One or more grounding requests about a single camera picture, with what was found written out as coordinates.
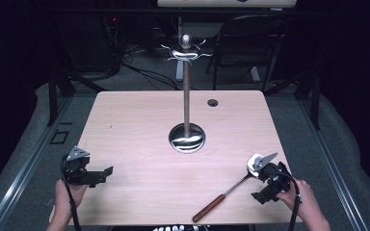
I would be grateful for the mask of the person's right hand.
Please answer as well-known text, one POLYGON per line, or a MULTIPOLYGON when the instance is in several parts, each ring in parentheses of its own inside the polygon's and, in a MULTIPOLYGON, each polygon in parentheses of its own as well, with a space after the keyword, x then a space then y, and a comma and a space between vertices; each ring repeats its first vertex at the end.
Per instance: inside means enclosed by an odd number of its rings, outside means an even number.
POLYGON ((286 206, 293 210, 295 206, 296 196, 300 196, 300 205, 298 210, 298 216, 304 221, 311 221, 313 218, 317 218, 320 214, 320 207, 315 198, 313 190, 304 181, 295 179, 298 186, 299 192, 296 192, 295 185, 290 185, 288 192, 280 192, 277 194, 277 198, 286 204, 286 206))

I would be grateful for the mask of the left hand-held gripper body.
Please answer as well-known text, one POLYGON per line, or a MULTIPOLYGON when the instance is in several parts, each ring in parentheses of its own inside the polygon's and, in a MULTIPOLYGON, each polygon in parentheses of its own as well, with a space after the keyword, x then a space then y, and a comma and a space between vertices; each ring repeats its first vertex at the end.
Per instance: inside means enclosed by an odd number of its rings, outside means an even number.
POLYGON ((89 177, 86 165, 90 162, 90 153, 74 146, 61 160, 62 179, 70 185, 96 184, 89 177))

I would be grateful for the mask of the wooden-handled metal ladle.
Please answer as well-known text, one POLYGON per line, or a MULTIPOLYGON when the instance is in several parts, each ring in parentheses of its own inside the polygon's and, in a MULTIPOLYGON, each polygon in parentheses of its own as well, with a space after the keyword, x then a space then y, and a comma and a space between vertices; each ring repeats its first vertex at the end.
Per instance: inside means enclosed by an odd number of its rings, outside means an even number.
POLYGON ((236 182, 232 187, 230 187, 226 192, 218 195, 214 200, 212 200, 208 205, 201 209, 192 217, 193 222, 200 221, 204 216, 206 216, 210 211, 217 207, 230 193, 232 193, 237 187, 244 183, 247 179, 251 177, 257 177, 259 170, 264 167, 264 157, 260 154, 254 154, 248 159, 247 163, 247 174, 242 177, 238 182, 236 182))

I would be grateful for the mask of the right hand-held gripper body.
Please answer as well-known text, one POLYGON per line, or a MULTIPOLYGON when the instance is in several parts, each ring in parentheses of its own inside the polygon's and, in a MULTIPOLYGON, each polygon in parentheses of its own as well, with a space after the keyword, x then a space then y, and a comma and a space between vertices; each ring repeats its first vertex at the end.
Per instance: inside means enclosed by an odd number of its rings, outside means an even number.
POLYGON ((288 192, 290 189, 290 173, 284 163, 273 163, 277 152, 268 156, 254 154, 252 156, 251 173, 260 181, 266 182, 267 186, 260 194, 278 194, 281 191, 288 192))

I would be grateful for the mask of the black folding chair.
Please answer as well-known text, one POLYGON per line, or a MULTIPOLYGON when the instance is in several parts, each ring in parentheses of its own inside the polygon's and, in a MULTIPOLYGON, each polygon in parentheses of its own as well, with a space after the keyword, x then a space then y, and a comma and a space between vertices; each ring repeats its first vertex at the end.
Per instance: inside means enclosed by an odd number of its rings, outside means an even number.
POLYGON ((288 27, 279 15, 238 15, 223 24, 213 48, 206 73, 214 66, 213 89, 218 85, 220 67, 265 66, 262 89, 266 89, 276 61, 277 50, 288 27))

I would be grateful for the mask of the person's left hand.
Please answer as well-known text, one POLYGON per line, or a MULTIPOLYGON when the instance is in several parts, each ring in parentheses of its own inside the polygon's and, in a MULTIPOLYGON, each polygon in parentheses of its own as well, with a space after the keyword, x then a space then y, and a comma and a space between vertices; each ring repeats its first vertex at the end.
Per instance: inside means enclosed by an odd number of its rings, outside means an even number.
POLYGON ((55 200, 55 218, 70 220, 70 198, 69 193, 75 202, 76 207, 79 207, 83 201, 84 194, 87 190, 87 185, 69 185, 66 187, 63 180, 58 180, 56 183, 56 200, 55 200))

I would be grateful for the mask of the aluminium floor rail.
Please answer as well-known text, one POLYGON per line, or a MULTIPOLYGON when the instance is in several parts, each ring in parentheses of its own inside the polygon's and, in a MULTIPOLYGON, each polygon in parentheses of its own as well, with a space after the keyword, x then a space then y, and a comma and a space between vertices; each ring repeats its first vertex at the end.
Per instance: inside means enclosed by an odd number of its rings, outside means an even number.
POLYGON ((61 157, 74 145, 74 100, 60 101, 59 115, 46 124, 46 102, 36 112, 0 176, 0 231, 44 231, 54 206, 61 157))
POLYGON ((299 100, 297 104, 302 112, 302 115, 304 116, 304 120, 307 126, 309 127, 313 137, 318 143, 318 146, 321 150, 320 158, 324 163, 325 169, 329 175, 334 190, 339 198, 341 206, 343 207, 349 222, 352 225, 353 230, 369 231, 357 207, 357 204, 351 192, 349 191, 346 182, 344 181, 344 178, 338 168, 338 165, 336 164, 334 158, 332 157, 330 148, 327 144, 327 141, 325 140, 323 131, 317 130, 311 120, 309 106, 302 100, 299 100))

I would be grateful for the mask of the black metal frame stand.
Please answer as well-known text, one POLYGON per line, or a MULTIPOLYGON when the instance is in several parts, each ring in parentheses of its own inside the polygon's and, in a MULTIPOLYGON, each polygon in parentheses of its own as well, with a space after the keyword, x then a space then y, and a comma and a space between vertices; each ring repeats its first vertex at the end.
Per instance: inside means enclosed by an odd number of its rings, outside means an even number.
POLYGON ((58 91, 65 97, 71 97, 76 90, 71 81, 77 81, 95 92, 105 91, 101 86, 86 79, 77 72, 63 65, 54 65, 48 75, 49 92, 49 119, 48 126, 51 126, 58 117, 58 91))
POLYGON ((275 87, 264 91, 265 95, 272 95, 280 90, 287 88, 289 85, 298 82, 294 97, 296 100, 305 100, 309 94, 310 97, 310 121, 316 130, 320 129, 319 125, 319 105, 320 105, 320 73, 322 67, 319 64, 312 64, 308 69, 300 72, 294 77, 281 81, 275 87))

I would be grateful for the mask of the metal utensil rack with hooks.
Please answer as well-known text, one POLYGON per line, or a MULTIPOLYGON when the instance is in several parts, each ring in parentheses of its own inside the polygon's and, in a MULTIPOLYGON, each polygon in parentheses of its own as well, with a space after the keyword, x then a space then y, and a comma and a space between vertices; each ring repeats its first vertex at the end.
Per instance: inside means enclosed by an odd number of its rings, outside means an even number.
POLYGON ((182 63, 183 74, 183 118, 184 121, 175 125, 169 132, 169 143, 177 152, 191 154, 199 151, 206 141, 206 135, 203 129, 190 121, 191 112, 191 84, 190 84, 190 65, 192 61, 200 57, 210 57, 201 49, 204 41, 200 44, 193 43, 189 35, 182 35, 177 45, 163 48, 170 52, 170 60, 176 60, 182 63))

